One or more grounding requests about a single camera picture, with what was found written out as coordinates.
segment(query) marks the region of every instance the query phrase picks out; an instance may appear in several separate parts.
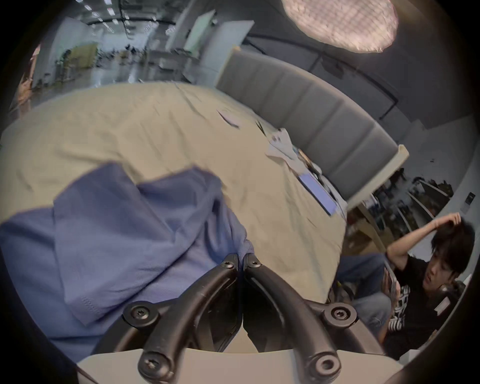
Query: graphic t-shirt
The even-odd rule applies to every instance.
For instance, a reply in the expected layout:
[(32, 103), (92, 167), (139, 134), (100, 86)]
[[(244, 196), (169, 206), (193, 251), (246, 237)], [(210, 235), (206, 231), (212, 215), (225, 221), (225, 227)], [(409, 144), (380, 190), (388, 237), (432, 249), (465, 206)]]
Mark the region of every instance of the graphic t-shirt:
[(401, 286), (400, 300), (384, 340), (385, 352), (395, 360), (409, 349), (421, 347), (452, 310), (446, 308), (437, 315), (435, 309), (427, 307), (428, 297), (422, 287), (427, 265), (427, 262), (409, 255), (405, 269), (395, 271)]

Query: man's hand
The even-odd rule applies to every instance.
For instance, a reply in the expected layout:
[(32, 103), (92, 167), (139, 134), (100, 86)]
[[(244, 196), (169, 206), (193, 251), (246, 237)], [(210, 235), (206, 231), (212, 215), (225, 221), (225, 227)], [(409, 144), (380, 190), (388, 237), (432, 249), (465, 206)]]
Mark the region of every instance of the man's hand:
[(398, 301), (400, 300), (400, 283), (397, 281), (395, 285), (395, 293), (392, 295), (391, 292), (392, 281), (390, 280), (390, 275), (388, 274), (387, 269), (384, 269), (384, 279), (382, 281), (382, 292), (387, 295), (392, 302), (392, 310), (395, 309)]
[(434, 219), (431, 221), (433, 230), (438, 229), (439, 226), (448, 223), (451, 221), (453, 225), (458, 225), (462, 221), (462, 218), (460, 217), (460, 213), (450, 213), (449, 215), (439, 217), (438, 219)]

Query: man's arm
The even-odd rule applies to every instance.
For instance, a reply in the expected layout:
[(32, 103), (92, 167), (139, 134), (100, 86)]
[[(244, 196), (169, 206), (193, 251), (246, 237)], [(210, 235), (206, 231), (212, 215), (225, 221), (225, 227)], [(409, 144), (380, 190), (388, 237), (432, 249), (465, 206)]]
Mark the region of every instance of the man's arm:
[[(382, 281), (382, 291), (385, 295), (390, 297), (389, 277), (386, 270), (384, 272), (384, 278)], [(395, 307), (397, 306), (398, 301), (400, 300), (400, 283), (398, 281), (396, 282), (396, 285), (395, 285), (395, 297), (390, 297), (390, 300), (392, 301), (392, 311), (390, 312), (390, 316), (388, 317), (387, 321), (385, 322), (385, 324), (383, 325), (382, 329), (380, 330), (377, 336), (378, 342), (380, 344), (384, 343), (385, 336), (387, 335), (387, 331), (388, 331), (388, 323), (390, 322), (390, 319), (392, 318), (395, 312)]]
[(451, 213), (449, 215), (439, 217), (432, 220), (427, 225), (416, 229), (413, 232), (399, 238), (387, 247), (387, 258), (392, 262), (396, 268), (403, 271), (407, 266), (408, 251), (410, 251), (420, 240), (422, 240), (429, 233), (435, 231), (440, 225), (452, 221), (454, 225), (460, 224), (460, 213)]

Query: ceiling lamp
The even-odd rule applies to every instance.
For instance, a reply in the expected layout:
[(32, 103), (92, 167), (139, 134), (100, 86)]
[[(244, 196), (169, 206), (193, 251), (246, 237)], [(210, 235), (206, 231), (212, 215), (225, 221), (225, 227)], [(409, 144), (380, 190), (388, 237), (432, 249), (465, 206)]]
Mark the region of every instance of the ceiling lamp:
[(382, 52), (395, 40), (398, 17), (389, 0), (282, 0), (311, 38), (352, 52)]

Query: man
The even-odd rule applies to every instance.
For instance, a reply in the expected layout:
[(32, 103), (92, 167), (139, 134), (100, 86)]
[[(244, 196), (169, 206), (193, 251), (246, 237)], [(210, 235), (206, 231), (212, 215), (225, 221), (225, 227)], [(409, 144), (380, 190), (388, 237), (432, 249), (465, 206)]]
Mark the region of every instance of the man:
[[(433, 231), (432, 257), (427, 263), (408, 254)], [(443, 284), (452, 283), (467, 267), (475, 233), (460, 214), (440, 217), (388, 246), (386, 257), (395, 266), (396, 295), (384, 267), (385, 255), (342, 256), (336, 279), (359, 283), (352, 305), (383, 344), (388, 356), (399, 359), (417, 349), (445, 322), (451, 308), (427, 307), (428, 298)]]

